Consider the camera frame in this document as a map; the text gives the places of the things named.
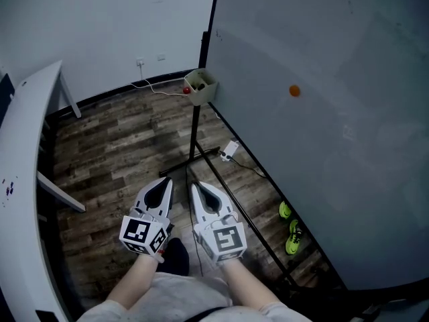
metal pole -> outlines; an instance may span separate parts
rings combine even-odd
[[[194,113],[192,114],[192,131],[190,134],[189,160],[194,159],[196,132],[198,131],[199,118],[200,118],[200,106],[194,106]]]

black metal stand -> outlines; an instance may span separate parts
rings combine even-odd
[[[181,167],[185,167],[186,165],[193,163],[193,161],[197,161],[201,159],[203,156],[207,156],[209,154],[217,154],[219,152],[221,147],[215,147],[195,155],[196,132],[198,130],[199,119],[200,119],[200,106],[194,106],[194,113],[192,114],[192,131],[190,134],[189,158],[169,169],[162,170],[160,172],[160,177],[167,176],[168,173],[171,173]]]
[[[288,279],[290,284],[293,288],[297,287],[297,284],[295,283],[295,280],[290,276],[290,271],[286,269],[286,267],[283,265],[283,263],[280,261],[280,259],[276,256],[272,248],[269,246],[267,241],[263,238],[262,234],[256,227],[256,225],[253,223],[251,218],[248,216],[244,208],[241,206],[240,202],[235,198],[232,191],[229,189],[226,182],[223,180],[222,176],[219,174],[215,166],[213,166],[213,163],[208,158],[209,154],[217,154],[220,147],[216,147],[209,150],[203,150],[200,146],[200,144],[196,140],[196,132],[198,131],[198,120],[200,119],[200,106],[194,106],[194,113],[192,115],[192,131],[190,135],[190,149],[189,149],[189,158],[186,161],[183,161],[167,170],[163,170],[160,172],[160,176],[166,176],[168,173],[173,172],[174,170],[177,170],[181,167],[185,167],[186,165],[192,163],[193,161],[197,161],[200,158],[204,158],[210,169],[212,170],[213,174],[217,177],[222,187],[225,189],[231,200],[234,202],[235,206],[238,208],[246,222],[249,224],[249,227],[253,230],[257,238],[260,240],[260,242],[263,244],[263,246],[266,248],[267,252],[270,254],[270,256],[273,258],[274,262],[279,266],[280,270],[283,272],[284,276]],[[200,152],[195,156],[195,147]]]

white desk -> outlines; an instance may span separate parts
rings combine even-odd
[[[61,75],[61,63],[42,69],[18,85],[0,129],[0,285],[17,322],[39,321],[36,310],[51,311],[59,321],[67,321],[44,262],[36,210],[40,134],[58,79],[80,117]],[[45,186],[52,185],[48,190],[54,195],[67,200],[58,187],[39,178]],[[7,195],[12,182],[13,192]]]

power adapter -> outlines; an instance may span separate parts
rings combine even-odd
[[[229,141],[228,146],[223,152],[221,152],[222,161],[229,161],[233,157],[238,147],[239,145],[237,142]]]

fiducial marker cube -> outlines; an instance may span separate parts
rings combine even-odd
[[[119,239],[132,252],[154,256],[167,236],[162,223],[124,216]]]
[[[247,249],[242,223],[205,229],[199,235],[199,242],[213,262],[239,258]]]

